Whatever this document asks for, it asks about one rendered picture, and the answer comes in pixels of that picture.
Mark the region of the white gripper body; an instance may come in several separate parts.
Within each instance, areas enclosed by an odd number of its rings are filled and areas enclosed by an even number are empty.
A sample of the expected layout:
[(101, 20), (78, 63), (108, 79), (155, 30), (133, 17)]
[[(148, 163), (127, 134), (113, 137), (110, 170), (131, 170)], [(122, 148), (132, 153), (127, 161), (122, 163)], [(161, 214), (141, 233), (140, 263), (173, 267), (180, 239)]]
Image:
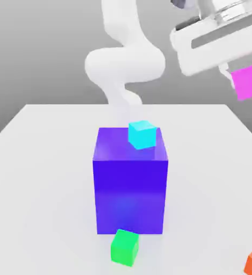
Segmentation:
[(221, 24), (192, 17), (171, 31), (170, 41), (181, 72), (192, 76), (252, 53), (252, 13)]

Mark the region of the small magenta cube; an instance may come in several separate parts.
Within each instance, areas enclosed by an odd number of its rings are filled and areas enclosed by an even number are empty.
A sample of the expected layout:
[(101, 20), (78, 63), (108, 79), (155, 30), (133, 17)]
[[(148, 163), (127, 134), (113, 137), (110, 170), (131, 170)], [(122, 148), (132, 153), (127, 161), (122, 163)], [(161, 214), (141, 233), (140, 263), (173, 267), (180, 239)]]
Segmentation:
[(231, 73), (238, 100), (252, 98), (252, 66)]

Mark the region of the small cyan cube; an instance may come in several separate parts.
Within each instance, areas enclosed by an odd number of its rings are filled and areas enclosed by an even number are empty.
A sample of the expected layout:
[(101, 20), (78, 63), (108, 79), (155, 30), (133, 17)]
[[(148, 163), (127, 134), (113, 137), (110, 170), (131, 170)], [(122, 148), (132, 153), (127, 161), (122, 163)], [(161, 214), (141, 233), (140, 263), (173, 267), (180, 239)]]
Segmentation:
[(147, 120), (131, 122), (128, 125), (128, 141), (137, 150), (156, 146), (157, 127)]

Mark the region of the small green cube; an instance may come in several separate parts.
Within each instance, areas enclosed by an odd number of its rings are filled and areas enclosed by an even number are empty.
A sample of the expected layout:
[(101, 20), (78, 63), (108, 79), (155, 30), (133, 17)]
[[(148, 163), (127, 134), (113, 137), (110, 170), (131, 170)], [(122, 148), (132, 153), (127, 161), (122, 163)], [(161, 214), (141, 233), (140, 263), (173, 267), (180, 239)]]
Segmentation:
[(139, 251), (139, 235), (118, 229), (111, 243), (111, 260), (126, 266), (133, 266)]

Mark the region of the large blue box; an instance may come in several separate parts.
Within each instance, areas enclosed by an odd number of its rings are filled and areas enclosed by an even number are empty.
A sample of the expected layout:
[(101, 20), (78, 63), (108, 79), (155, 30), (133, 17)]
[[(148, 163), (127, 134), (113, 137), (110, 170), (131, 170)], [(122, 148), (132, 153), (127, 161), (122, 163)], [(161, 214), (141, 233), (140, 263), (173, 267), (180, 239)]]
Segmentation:
[(163, 232), (168, 155), (160, 129), (154, 147), (136, 150), (127, 128), (99, 128), (92, 166), (98, 234)]

